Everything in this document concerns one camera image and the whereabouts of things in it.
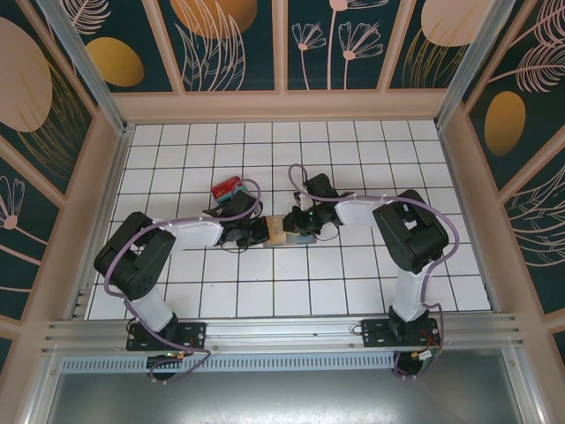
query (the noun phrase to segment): pink flower line drawing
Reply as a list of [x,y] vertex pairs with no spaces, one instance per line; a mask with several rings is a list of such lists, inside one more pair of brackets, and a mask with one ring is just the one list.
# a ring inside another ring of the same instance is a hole
[[358,24],[351,33],[351,23],[341,24],[338,28],[339,42],[342,45],[345,71],[343,72],[343,89],[347,90],[347,71],[351,60],[363,59],[382,54],[382,44],[377,44],[380,39],[380,23],[374,25]]
[[334,41],[335,15],[339,11],[349,9],[370,9],[372,7],[384,6],[388,0],[329,0],[329,5],[333,9],[332,20],[329,26],[328,43],[328,90],[332,89],[332,45]]
[[327,44],[326,39],[322,38],[323,33],[320,29],[320,23],[316,25],[305,24],[304,28],[302,28],[300,24],[294,24],[292,26],[292,35],[294,36],[294,41],[297,42],[298,49],[300,50],[304,83],[306,84],[306,90],[309,90],[310,86],[308,85],[308,77],[306,76],[304,52],[324,47]]
[[[21,210],[21,205],[24,201],[24,193],[26,191],[26,185],[19,181],[17,178],[14,179],[12,187],[10,187],[10,182],[6,176],[0,177],[0,229],[4,229],[7,231],[16,230],[24,234],[25,236],[42,243],[43,245],[47,245],[45,240],[42,240],[38,237],[35,237],[33,234],[30,234],[27,231],[22,230],[18,227],[18,215],[19,211]],[[38,261],[32,257],[29,257],[25,254],[20,252],[16,252],[13,249],[10,249],[7,246],[0,245],[0,250],[11,254],[17,258],[20,258],[23,261],[28,261],[33,263],[34,265],[39,266],[41,261]],[[0,287],[3,290],[11,290],[13,292],[21,292],[25,291],[24,289],[9,289]]]

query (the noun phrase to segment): white grid floor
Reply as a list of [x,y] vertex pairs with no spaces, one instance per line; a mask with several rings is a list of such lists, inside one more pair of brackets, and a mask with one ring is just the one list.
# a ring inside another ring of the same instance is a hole
[[[418,190],[463,241],[436,269],[428,301],[446,311],[490,310],[437,139],[432,121],[138,125],[109,235],[134,211],[197,216],[215,205],[210,187],[234,175],[260,184],[263,215],[286,214],[294,204],[288,165],[302,163],[311,177],[328,174],[338,191]],[[321,239],[335,234],[326,228]],[[123,304],[101,283],[98,276],[87,319],[123,319]],[[158,287],[180,318],[383,313],[395,295],[396,265],[378,231],[345,226],[338,238],[309,247],[183,251],[168,260]]]

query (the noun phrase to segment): red object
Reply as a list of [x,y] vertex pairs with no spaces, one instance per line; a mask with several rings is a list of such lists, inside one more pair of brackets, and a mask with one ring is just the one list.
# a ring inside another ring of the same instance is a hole
[[231,191],[233,187],[241,181],[240,177],[231,177],[222,181],[220,184],[212,187],[212,195],[218,203],[222,203],[230,198]]

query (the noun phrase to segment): black mounting plate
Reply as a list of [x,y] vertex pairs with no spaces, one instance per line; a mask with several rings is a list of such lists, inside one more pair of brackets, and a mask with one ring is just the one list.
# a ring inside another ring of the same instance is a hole
[[[204,349],[206,324],[204,322],[180,322],[177,334],[171,340],[177,345]],[[174,352],[176,349],[155,340],[138,323],[130,325],[125,350],[128,352]]]
[[365,347],[427,346],[427,339],[422,331],[425,331],[437,345],[440,344],[438,323],[434,318],[418,319],[411,324],[413,325],[404,340],[399,340],[388,326],[388,318],[363,320],[361,322],[363,345]]

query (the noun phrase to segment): metal plate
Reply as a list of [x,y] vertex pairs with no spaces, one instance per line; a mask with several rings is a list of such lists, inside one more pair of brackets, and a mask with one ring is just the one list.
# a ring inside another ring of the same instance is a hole
[[[206,324],[204,322],[180,322],[172,341],[186,347],[204,348]],[[174,352],[176,349],[155,340],[140,324],[130,326],[125,350],[128,352]]]
[[439,332],[438,323],[434,318],[418,320],[411,324],[414,324],[414,327],[406,334],[405,340],[401,342],[388,327],[388,318],[363,320],[361,322],[363,345],[365,347],[427,346],[428,342],[422,331],[437,345],[440,343],[440,336],[437,334]]

